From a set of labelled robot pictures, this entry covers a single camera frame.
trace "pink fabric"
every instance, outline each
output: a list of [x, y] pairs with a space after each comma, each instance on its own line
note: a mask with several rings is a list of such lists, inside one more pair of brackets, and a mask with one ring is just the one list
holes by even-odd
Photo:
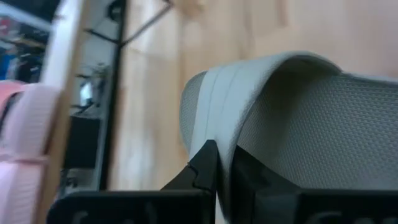
[[45, 167], [43, 150], [59, 92], [43, 84], [0, 82], [0, 111], [22, 91], [2, 129], [0, 147], [0, 224], [33, 223]]

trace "wooden floor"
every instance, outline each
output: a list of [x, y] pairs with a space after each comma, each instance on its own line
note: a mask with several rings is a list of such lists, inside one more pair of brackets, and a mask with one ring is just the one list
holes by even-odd
[[[201, 70], [286, 50], [311, 50], [343, 69], [398, 77], [396, 0], [176, 0], [125, 48], [112, 190], [159, 189], [187, 162], [178, 107]], [[130, 0], [127, 34], [160, 0]]]

